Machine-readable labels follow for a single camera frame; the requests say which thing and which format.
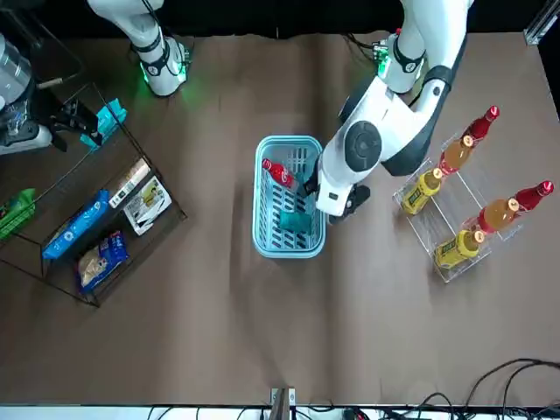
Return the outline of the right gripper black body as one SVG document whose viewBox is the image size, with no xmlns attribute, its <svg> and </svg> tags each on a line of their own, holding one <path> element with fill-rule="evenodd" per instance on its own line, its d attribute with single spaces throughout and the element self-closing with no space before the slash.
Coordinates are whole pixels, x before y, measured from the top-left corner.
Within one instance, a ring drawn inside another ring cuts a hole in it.
<svg viewBox="0 0 560 420">
<path fill-rule="evenodd" d="M 71 100 L 66 104 L 41 102 L 38 105 L 38 122 L 52 131 L 84 131 L 85 109 L 79 100 Z"/>
</svg>

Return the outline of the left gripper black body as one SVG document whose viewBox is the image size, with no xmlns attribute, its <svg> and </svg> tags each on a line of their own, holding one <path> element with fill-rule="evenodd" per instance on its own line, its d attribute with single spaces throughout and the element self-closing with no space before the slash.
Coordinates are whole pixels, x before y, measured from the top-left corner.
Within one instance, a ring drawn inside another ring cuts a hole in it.
<svg viewBox="0 0 560 420">
<path fill-rule="evenodd" d="M 341 223 L 342 221 L 347 219 L 350 215 L 352 215 L 354 212 L 355 212 L 355 206 L 354 205 L 346 206 L 342 215 L 340 215 L 340 216 L 331 215 L 330 216 L 330 224 L 335 225 L 335 224 Z"/>
</svg>

